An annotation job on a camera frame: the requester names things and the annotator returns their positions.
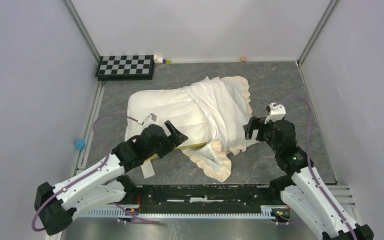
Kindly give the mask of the blue small object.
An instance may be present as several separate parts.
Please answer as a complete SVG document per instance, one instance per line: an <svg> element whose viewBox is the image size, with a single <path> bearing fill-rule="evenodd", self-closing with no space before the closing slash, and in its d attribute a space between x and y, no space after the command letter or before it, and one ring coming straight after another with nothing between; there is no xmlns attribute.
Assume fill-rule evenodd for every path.
<svg viewBox="0 0 384 240"><path fill-rule="evenodd" d="M85 148L85 145L86 145L86 139L85 139L85 138L76 140L76 141L74 142L74 147L75 147L75 149L78 150L79 152L81 152L81 151Z"/></svg>

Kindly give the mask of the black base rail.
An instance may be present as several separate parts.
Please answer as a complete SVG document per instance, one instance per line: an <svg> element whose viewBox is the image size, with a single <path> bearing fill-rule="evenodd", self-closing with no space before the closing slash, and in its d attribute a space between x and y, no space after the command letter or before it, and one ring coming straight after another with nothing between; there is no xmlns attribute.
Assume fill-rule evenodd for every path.
<svg viewBox="0 0 384 240"><path fill-rule="evenodd" d="M256 214L262 206L283 206L268 185L138 185L121 205L138 205L143 214Z"/></svg>

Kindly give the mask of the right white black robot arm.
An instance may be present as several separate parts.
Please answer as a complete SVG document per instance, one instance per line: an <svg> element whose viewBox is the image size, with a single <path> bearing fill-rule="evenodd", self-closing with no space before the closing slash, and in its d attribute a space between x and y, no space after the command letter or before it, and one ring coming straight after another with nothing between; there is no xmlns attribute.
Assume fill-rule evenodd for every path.
<svg viewBox="0 0 384 240"><path fill-rule="evenodd" d="M265 142L286 174L270 181L269 199L285 203L319 240L372 240L373 230L359 224L321 179L308 154L297 145L295 125L285 119L251 117L243 126L245 138Z"/></svg>

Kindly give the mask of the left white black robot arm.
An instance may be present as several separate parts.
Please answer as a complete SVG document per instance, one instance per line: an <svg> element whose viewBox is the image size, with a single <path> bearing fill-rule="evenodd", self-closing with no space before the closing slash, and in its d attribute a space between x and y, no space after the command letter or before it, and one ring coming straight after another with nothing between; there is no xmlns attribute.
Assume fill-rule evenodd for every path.
<svg viewBox="0 0 384 240"><path fill-rule="evenodd" d="M82 173L54 185L42 183L36 190L31 229L52 236L94 208L121 200L133 203L137 198L134 187L119 181L108 187L103 184L141 166L154 155L166 156L188 139L169 120L164 126L149 124Z"/></svg>

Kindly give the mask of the grey cream ruffled pillowcase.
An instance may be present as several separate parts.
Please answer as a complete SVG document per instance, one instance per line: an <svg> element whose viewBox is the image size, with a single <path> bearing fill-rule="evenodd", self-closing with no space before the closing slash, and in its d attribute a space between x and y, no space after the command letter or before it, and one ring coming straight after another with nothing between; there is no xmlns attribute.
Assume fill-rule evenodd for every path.
<svg viewBox="0 0 384 240"><path fill-rule="evenodd" d="M256 143L245 138L243 129L253 113L249 88L242 76L206 77L182 88L202 111L211 139L199 149L188 147L181 151L205 175L221 183L232 173L228 154L237 155Z"/></svg>

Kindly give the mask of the black white checkerboard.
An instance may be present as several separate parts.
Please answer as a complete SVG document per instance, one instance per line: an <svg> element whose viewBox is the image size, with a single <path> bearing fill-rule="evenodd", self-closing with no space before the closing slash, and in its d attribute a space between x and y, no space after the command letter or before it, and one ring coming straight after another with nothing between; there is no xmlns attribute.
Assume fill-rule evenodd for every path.
<svg viewBox="0 0 384 240"><path fill-rule="evenodd" d="M152 80L154 55L101 56L95 72L99 81Z"/></svg>

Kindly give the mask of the small white block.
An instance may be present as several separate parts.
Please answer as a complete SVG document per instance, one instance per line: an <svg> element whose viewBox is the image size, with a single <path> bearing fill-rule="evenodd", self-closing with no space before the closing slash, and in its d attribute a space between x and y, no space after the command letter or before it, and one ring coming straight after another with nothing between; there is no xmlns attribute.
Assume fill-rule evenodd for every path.
<svg viewBox="0 0 384 240"><path fill-rule="evenodd" d="M165 64L166 60L162 56L154 54L153 55L153 62L155 64Z"/></svg>

